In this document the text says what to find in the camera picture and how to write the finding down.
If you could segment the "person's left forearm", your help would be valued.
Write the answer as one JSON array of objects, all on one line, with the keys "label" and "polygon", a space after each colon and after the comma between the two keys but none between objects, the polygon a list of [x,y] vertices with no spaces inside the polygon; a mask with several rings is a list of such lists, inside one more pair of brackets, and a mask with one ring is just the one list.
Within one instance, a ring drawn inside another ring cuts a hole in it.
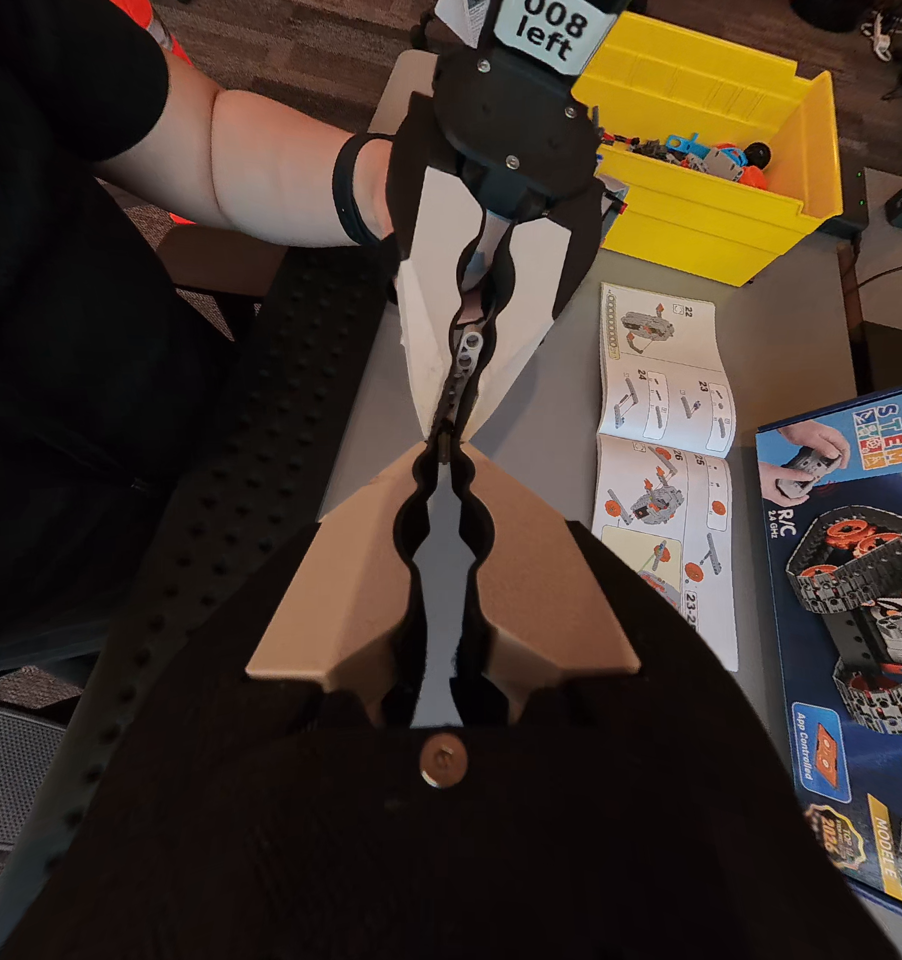
[{"label": "person's left forearm", "polygon": [[[258,94],[171,82],[154,129],[97,164],[110,184],[198,225],[286,247],[355,246],[333,200],[337,153],[351,135]],[[385,182],[389,142],[367,144],[354,195],[377,238],[392,232]]]}]

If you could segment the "grey beam with blue pins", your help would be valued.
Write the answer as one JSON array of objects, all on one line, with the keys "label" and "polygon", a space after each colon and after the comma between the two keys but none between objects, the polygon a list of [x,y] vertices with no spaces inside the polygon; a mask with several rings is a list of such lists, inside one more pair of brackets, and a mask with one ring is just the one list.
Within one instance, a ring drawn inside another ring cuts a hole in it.
[{"label": "grey beam with blue pins", "polygon": [[478,396],[479,379],[486,361],[483,359],[486,319],[457,324],[452,333],[452,362],[438,396],[430,434],[436,440],[442,432],[462,439]]}]

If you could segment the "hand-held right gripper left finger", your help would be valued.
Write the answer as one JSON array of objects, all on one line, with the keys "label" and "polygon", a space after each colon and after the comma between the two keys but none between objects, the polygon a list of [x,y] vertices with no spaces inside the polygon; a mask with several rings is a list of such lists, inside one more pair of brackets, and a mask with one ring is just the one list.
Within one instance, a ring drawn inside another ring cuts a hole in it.
[{"label": "hand-held right gripper left finger", "polygon": [[352,693],[372,722],[409,726],[426,665],[415,555],[432,493],[433,450],[420,441],[326,513],[246,675]]}]

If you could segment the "black garment with green patch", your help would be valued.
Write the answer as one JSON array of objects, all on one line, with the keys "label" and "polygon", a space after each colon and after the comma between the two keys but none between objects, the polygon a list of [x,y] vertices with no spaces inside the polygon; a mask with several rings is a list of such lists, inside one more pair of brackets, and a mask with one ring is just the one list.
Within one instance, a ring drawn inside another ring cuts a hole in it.
[{"label": "black garment with green patch", "polygon": [[169,80],[112,2],[0,2],[0,671],[99,649],[240,357],[94,172]]}]

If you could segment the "yellow plastic bin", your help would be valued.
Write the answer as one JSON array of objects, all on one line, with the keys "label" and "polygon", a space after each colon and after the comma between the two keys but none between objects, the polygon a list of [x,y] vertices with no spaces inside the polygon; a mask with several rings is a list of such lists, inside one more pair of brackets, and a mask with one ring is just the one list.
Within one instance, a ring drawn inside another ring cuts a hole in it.
[{"label": "yellow plastic bin", "polygon": [[605,247],[742,286],[841,215],[831,74],[654,18],[624,13],[574,87],[610,135],[771,152],[767,188],[741,185],[628,150],[601,150],[600,173],[629,187]]}]

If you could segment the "blue robot kit box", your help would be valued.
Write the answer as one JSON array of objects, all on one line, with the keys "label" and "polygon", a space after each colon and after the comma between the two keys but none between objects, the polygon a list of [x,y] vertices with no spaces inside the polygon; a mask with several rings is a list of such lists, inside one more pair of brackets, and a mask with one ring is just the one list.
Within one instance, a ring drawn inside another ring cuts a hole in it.
[{"label": "blue robot kit box", "polygon": [[902,909],[902,387],[755,437],[795,793]]}]

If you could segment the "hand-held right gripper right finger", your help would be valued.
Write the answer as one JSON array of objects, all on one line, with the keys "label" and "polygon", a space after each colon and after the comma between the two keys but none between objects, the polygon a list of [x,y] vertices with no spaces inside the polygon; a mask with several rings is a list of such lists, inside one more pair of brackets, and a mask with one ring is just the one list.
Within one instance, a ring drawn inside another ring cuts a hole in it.
[{"label": "hand-held right gripper right finger", "polygon": [[531,696],[641,668],[565,517],[468,442],[451,457],[473,555],[451,692],[465,726],[516,723]]}]

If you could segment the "black dimpled chair part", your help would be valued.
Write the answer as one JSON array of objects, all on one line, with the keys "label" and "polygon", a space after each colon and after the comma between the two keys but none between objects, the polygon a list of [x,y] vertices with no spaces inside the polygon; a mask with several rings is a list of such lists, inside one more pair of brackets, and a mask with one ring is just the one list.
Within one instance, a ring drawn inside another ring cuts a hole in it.
[{"label": "black dimpled chair part", "polygon": [[365,248],[286,254],[8,858],[0,927],[12,929],[61,864],[169,661],[316,520],[385,300],[377,258]]}]

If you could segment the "orange traffic cone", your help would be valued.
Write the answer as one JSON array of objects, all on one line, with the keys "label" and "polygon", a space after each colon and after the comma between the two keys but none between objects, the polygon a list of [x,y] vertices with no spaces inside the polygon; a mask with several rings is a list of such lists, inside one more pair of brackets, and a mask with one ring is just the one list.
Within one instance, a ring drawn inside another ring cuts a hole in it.
[{"label": "orange traffic cone", "polygon": [[112,3],[146,30],[165,51],[189,66],[193,65],[183,46],[159,17],[150,1],[113,1]]}]

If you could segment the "dark flat box device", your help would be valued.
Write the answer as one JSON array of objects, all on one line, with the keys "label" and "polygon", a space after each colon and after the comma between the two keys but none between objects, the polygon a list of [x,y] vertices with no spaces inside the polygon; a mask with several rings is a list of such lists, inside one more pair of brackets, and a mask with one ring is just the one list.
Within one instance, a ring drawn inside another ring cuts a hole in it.
[{"label": "dark flat box device", "polygon": [[817,232],[849,242],[869,224],[865,171],[856,161],[841,165],[841,202],[841,212],[823,221]]}]

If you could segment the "black wristband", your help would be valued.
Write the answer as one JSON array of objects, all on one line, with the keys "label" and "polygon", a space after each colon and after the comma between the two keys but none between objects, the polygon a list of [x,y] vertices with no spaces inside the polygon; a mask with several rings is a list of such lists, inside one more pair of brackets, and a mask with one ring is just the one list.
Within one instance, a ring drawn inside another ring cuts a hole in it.
[{"label": "black wristband", "polygon": [[333,200],[338,222],[348,239],[361,247],[375,247],[381,243],[364,222],[354,195],[357,160],[363,148],[375,140],[391,142],[393,135],[379,132],[351,135],[337,153],[332,174]]}]

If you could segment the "open instruction booklet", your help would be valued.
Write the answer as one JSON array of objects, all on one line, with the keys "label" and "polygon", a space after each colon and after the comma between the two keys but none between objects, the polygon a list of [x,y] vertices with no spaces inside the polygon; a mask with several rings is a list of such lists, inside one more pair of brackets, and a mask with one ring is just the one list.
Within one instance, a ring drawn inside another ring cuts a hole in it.
[{"label": "open instruction booklet", "polygon": [[738,670],[736,410],[712,303],[603,282],[592,532]]}]

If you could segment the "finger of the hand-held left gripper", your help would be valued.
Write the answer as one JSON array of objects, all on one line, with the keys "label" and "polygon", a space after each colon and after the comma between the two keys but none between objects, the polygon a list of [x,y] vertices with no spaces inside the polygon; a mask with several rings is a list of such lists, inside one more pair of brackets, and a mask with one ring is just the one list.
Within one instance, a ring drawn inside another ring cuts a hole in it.
[{"label": "finger of the hand-held left gripper", "polygon": [[494,318],[495,345],[478,378],[476,397],[460,438],[468,442],[500,406],[545,335],[570,241],[567,228],[551,219],[517,224],[507,249],[495,256],[495,282],[512,291]]},{"label": "finger of the hand-held left gripper", "polygon": [[396,290],[409,388],[424,436],[429,436],[453,373],[452,328],[462,290],[482,240],[486,212],[456,174],[425,169],[409,255],[400,263]]}]

